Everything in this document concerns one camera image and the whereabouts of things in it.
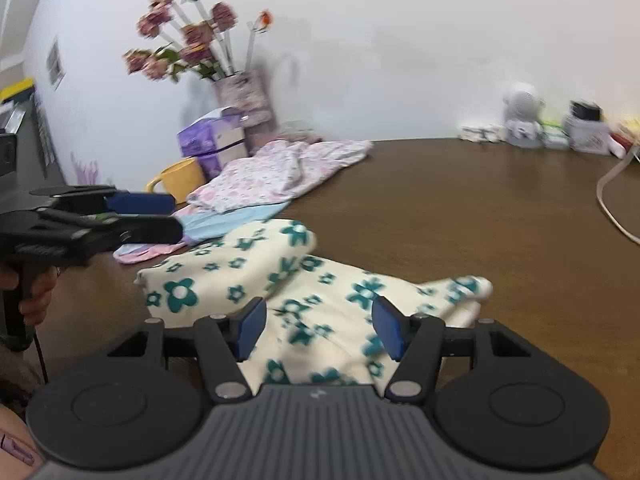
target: brown tabletop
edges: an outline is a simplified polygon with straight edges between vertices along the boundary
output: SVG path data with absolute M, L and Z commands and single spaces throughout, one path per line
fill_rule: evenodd
M 587 378 L 612 422 L 596 464 L 640 478 L 640 247 L 600 212 L 610 156 L 481 146 L 461 140 L 377 142 L 364 162 L 287 207 L 318 236 L 316 254 L 424 282 L 476 274 L 494 284 L 495 317 Z M 640 234 L 640 165 L 607 188 Z M 60 279 L 40 339 L 55 374 L 146 317 L 138 268 L 96 258 Z M 34 358 L 30 350 L 30 359 Z

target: cup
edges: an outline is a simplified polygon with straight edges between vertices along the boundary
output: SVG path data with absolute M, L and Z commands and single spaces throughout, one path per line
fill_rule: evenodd
M 187 195 L 204 186 L 204 174 L 198 163 L 198 159 L 194 157 L 185 158 L 180 162 L 170 165 L 156 176 L 146 185 L 146 192 L 153 193 L 157 184 L 162 182 L 167 193 L 175 198 L 175 203 L 181 204 L 186 202 Z

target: mug handle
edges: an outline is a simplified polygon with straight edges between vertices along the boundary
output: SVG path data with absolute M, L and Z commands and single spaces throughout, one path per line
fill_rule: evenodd
M 147 193 L 155 193 L 154 188 L 158 185 L 159 182 L 162 181 L 162 177 L 161 176 L 156 176 L 151 182 L 149 182 L 146 185 L 146 192 Z

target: purple tissue pack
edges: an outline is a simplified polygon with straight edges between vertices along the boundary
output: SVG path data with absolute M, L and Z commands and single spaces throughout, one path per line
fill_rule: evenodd
M 240 117 L 201 119 L 178 134 L 182 156 L 196 156 L 207 180 L 236 158 L 248 156 Z

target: finger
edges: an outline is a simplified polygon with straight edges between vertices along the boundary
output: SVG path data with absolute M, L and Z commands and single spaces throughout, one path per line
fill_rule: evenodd
M 47 317 L 46 312 L 29 314 L 28 316 L 24 316 L 24 324 L 27 326 L 38 326 L 44 321 L 46 317 Z
M 37 314 L 39 312 L 46 312 L 47 307 L 51 303 L 51 291 L 45 292 L 37 298 L 30 298 L 29 300 L 23 300 L 20 302 L 20 313 L 23 316 L 28 314 Z
M 20 277 L 15 270 L 0 264 L 0 290 L 14 290 L 18 283 L 20 283 Z
M 50 267 L 46 272 L 39 274 L 31 285 L 31 295 L 34 298 L 41 296 L 48 290 L 52 290 L 56 286 L 58 273 L 55 267 Z

